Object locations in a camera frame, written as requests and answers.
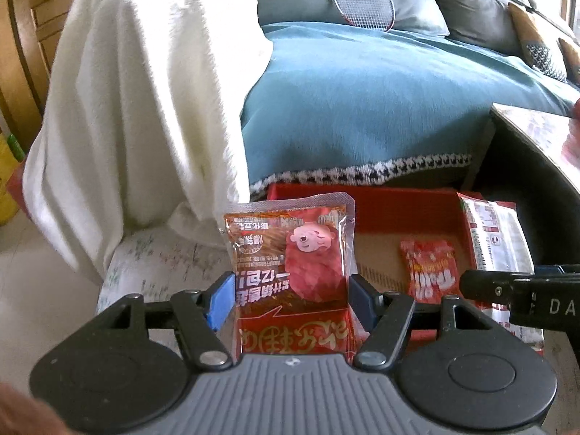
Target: wooden cabinet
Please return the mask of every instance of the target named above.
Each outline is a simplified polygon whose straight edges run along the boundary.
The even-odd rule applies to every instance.
[[[50,68],[73,0],[0,0],[0,110],[27,151],[46,103]]]

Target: metal screw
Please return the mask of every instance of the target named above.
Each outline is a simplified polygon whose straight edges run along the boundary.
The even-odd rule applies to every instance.
[[[387,363],[387,357],[380,351],[363,351],[356,356],[356,359],[366,368],[377,368]]]
[[[227,362],[227,355],[219,350],[204,351],[199,356],[199,362],[206,366],[221,366]]]

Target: white tile floor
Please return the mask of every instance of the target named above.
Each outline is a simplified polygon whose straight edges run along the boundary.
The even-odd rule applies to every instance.
[[[94,315],[98,293],[22,212],[0,227],[0,381],[27,391],[36,361]]]

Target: gray gripper base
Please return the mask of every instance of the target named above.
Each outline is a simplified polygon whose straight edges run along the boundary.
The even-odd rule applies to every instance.
[[[246,355],[200,376],[173,410],[135,435],[451,435],[417,414],[383,374],[341,355]],[[545,435],[539,427],[521,435]]]

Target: badminton racket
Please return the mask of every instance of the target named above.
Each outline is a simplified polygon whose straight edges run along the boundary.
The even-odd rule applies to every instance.
[[[393,0],[334,0],[350,25],[388,31],[395,21]]]

